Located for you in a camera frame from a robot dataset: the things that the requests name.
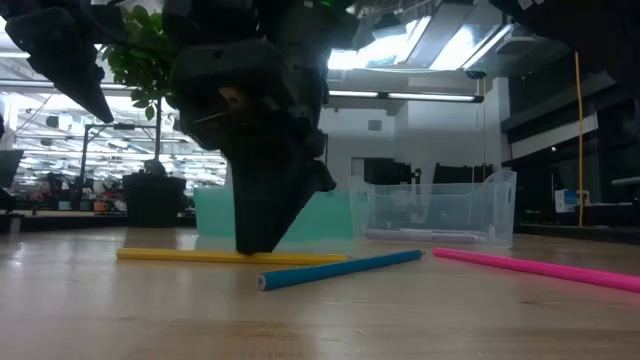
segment cable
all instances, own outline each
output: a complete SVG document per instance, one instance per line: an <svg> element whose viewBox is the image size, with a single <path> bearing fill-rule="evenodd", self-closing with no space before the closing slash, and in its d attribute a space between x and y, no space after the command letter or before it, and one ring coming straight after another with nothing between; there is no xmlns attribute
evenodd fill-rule
<svg viewBox="0 0 640 360"><path fill-rule="evenodd" d="M57 90L54 90L53 93L51 93L51 95L49 95L49 97L42 103L42 105L40 105L40 107L38 108L38 110L36 110L36 112L33 113L33 115L31 115L31 117L29 119L27 119L27 121L24 122L24 124L22 124L21 126L19 126L14 132L13 134L7 136L6 138L4 138L2 141L0 141L0 144L3 144L5 141L9 140L12 137L16 137L16 135L18 135L18 132L20 132L22 129L25 129L29 127L29 125L31 124L31 122L33 122L33 120L36 118L36 116L38 116L40 114L40 112L42 112L42 110L44 109L45 105L47 105L47 103L49 102L49 100L51 100L51 97L53 97L53 95L57 92Z"/></svg>
<svg viewBox="0 0 640 360"><path fill-rule="evenodd" d="M582 219L584 216L584 198L582 195L583 192L583 159L582 159L582 121L584 120L584 111L582 109L582 82L580 81L580 55L578 52L575 52L576 58L576 89L578 91L578 114L579 114L579 131L578 135L578 180L579 180L579 193L578 193L578 201L580 206L580 215L578 217L578 226L582 227Z"/></svg>

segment yellow pencil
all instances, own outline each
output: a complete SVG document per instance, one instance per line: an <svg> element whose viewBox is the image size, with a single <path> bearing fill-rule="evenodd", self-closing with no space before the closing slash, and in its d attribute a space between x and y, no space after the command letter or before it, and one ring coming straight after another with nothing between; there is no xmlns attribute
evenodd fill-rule
<svg viewBox="0 0 640 360"><path fill-rule="evenodd" d="M175 249L136 249L121 248L116 252L118 259L132 260L170 260L170 261L206 261L247 264L282 264L282 265L321 265L347 261L347 255L339 254L292 254L292 253L257 253L242 255L232 251L202 251Z"/></svg>

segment yellow rod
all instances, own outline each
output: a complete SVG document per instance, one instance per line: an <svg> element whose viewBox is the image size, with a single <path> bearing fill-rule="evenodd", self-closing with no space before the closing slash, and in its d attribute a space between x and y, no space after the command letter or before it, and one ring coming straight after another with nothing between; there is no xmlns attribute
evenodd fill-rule
<svg viewBox="0 0 640 360"><path fill-rule="evenodd" d="M206 261L245 264L321 265L349 260L347 255L257 253L251 256L232 251L120 248L118 259Z"/></svg>
<svg viewBox="0 0 640 360"><path fill-rule="evenodd" d="M582 197L583 192L583 159L582 159L582 121L584 120L584 111L582 109L582 81L580 81L580 55L576 51L576 89L578 90L578 117L580 134L578 137L578 180L580 183L580 191L578 193L578 201L580 206L580 215L578 217L578 226L582 227L582 217L584 215L584 201Z"/></svg>
<svg viewBox="0 0 640 360"><path fill-rule="evenodd" d="M487 180L487 77L483 79L482 91L482 181Z"/></svg>

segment potted plant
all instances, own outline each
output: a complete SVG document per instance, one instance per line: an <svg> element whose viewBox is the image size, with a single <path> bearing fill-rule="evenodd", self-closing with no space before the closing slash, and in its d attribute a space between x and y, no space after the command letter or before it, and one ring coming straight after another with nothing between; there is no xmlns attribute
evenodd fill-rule
<svg viewBox="0 0 640 360"><path fill-rule="evenodd" d="M132 88L133 106L145 109L147 120L162 121L162 98L175 108L169 75L176 57L162 29L162 15L149 14L142 6L122 9L127 41L105 46L102 55L113 72L113 81ZM173 227L182 207L186 180L169 177L156 152L145 169L123 177L124 197L131 226Z"/></svg>

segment white wall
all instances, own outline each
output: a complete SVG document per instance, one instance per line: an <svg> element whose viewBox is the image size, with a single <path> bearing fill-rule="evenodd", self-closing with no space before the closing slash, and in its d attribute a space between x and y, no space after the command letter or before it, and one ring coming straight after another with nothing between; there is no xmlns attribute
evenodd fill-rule
<svg viewBox="0 0 640 360"><path fill-rule="evenodd" d="M329 134L329 171L338 189L346 189L353 158L411 163L422 170L423 183L432 181L436 163L474 166L486 161L500 169L510 154L500 130L508 117L508 81L495 79L484 105L409 101L395 117L385 110L324 109L320 128ZM369 120L381 120L382 131L369 131Z"/></svg>
<svg viewBox="0 0 640 360"><path fill-rule="evenodd" d="M382 131L369 131L369 120L381 120ZM352 158L393 158L395 117L385 110L323 109L320 129L329 135L327 167L338 183L347 189Z"/></svg>
<svg viewBox="0 0 640 360"><path fill-rule="evenodd" d="M506 79L496 79L484 105L407 102L396 116L396 160L420 168L422 183L432 181L436 163L486 162L500 169L509 153L500 129L500 122L509 117L507 86Z"/></svg>

